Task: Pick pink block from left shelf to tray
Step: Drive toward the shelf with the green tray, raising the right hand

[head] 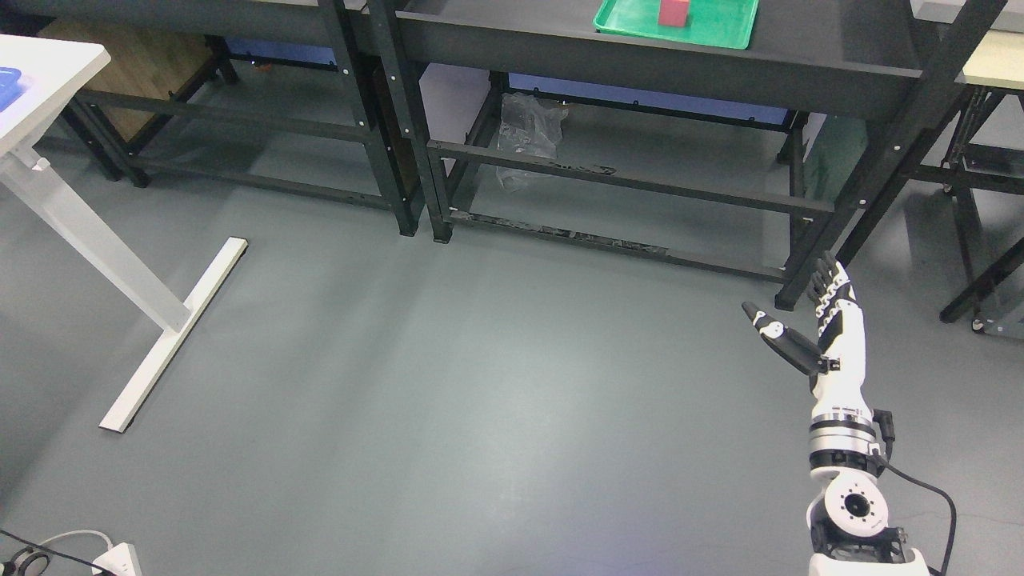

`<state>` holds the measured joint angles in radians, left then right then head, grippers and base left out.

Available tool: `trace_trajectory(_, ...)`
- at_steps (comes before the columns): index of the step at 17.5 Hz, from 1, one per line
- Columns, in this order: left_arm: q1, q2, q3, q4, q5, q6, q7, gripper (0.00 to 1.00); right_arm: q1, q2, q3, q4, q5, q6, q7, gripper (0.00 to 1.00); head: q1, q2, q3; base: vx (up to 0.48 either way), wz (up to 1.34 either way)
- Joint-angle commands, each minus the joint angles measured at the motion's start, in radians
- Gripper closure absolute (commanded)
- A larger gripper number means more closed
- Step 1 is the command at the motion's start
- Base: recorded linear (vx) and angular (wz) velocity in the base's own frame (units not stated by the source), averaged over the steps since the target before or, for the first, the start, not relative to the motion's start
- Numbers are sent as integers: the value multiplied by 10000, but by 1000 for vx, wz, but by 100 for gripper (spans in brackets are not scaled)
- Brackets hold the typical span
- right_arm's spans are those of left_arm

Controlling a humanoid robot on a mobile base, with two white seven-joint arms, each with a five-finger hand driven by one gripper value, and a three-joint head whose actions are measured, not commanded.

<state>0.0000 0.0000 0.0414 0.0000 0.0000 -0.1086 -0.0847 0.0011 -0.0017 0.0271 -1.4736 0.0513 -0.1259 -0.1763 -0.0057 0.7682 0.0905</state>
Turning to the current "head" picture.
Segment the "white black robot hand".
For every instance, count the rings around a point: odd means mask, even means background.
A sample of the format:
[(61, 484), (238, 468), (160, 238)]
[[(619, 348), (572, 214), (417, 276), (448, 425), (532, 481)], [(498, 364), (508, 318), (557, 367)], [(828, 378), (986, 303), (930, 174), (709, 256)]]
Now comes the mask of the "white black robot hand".
[(815, 342), (752, 302), (742, 304), (754, 331), (809, 377), (816, 404), (812, 415), (842, 412), (871, 420), (873, 411), (861, 394), (866, 380), (866, 322), (847, 270), (824, 251), (815, 262), (807, 295), (817, 322)]

